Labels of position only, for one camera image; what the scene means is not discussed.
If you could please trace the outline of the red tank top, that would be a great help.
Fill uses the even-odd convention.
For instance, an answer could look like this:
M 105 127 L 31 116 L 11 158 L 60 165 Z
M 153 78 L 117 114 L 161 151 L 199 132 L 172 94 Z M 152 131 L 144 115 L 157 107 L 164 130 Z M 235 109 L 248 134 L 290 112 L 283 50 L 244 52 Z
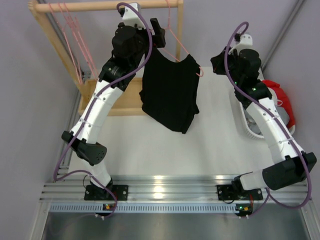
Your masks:
M 292 109 L 292 105 L 290 102 L 289 97 L 285 93 L 285 91 L 281 88 L 281 85 L 279 83 L 276 83 L 272 80 L 265 79 L 262 80 L 262 82 L 270 89 L 272 89 L 277 97 L 276 105 L 278 107 L 282 107 L 287 115 L 288 115 L 288 121 L 286 123 L 286 126 L 288 129 L 293 127 L 296 124 L 294 112 Z

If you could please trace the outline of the white camisole top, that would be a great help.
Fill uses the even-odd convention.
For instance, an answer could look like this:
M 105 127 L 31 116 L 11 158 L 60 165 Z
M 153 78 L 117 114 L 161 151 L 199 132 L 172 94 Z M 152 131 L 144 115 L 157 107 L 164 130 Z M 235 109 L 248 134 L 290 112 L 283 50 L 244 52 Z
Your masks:
M 272 100 L 273 100 L 274 104 L 278 107 L 281 107 L 283 105 L 283 101 L 278 99 L 276 92 L 272 88 L 268 88 L 268 89 L 272 95 Z

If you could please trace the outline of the pink hanger of red top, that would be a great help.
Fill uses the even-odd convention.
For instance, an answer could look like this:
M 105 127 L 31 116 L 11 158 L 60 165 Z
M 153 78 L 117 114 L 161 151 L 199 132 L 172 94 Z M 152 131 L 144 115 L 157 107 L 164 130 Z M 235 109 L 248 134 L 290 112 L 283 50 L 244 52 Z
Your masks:
M 63 39 L 65 40 L 65 43 L 66 43 L 66 46 L 67 46 L 67 50 L 68 50 L 68 53 L 69 53 L 69 56 L 71 58 L 71 61 L 72 61 L 72 64 L 73 64 L 73 67 L 74 67 L 74 70 L 75 70 L 75 74 L 76 74 L 76 78 L 77 78 L 77 82 L 81 85 L 83 82 L 82 82 L 82 77 L 81 77 L 81 72 L 80 72 L 80 65 L 76 64 L 76 61 L 74 59 L 74 55 L 72 53 L 72 50 L 71 50 L 71 47 L 70 47 L 70 44 L 69 44 L 69 40 L 68 40 L 68 37 L 67 37 L 67 34 L 66 34 L 66 26 L 67 24 L 65 24 L 64 26 L 62 26 L 59 22 L 59 20 L 57 19 L 56 15 L 55 15 L 55 12 L 53 11 L 53 8 L 51 6 L 50 3 L 48 3 L 48 6 L 49 6 L 49 9 L 50 9 L 50 13 L 54 19 L 54 21 L 56 22 L 59 30 L 61 31 L 62 35 L 63 35 Z

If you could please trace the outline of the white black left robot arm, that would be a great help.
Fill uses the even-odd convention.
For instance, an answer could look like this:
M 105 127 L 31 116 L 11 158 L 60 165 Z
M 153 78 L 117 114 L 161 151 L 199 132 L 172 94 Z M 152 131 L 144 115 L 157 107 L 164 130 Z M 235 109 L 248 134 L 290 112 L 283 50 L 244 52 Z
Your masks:
M 166 45 L 165 30 L 157 18 L 151 18 L 154 33 L 121 22 L 112 38 L 111 58 L 103 65 L 92 97 L 81 118 L 70 130 L 62 133 L 62 140 L 83 160 L 88 168 L 90 184 L 85 187 L 86 201 L 111 200 L 113 180 L 104 159 L 107 148 L 97 142 L 109 111 L 135 77 L 142 59 L 152 48 Z

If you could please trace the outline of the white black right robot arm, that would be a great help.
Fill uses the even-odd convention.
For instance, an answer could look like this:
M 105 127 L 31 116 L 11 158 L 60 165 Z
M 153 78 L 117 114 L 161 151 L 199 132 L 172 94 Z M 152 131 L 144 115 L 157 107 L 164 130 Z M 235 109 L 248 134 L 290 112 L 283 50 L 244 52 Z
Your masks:
M 254 189 L 276 191 L 307 181 L 305 200 L 308 201 L 312 191 L 310 171 L 317 158 L 312 152 L 306 153 L 295 141 L 280 117 L 271 92 L 259 80 L 261 60 L 258 52 L 253 49 L 237 51 L 225 47 L 210 61 L 215 74 L 228 77 L 236 99 L 262 133 L 273 161 L 269 167 L 237 176 L 232 182 L 233 194 L 244 199 Z

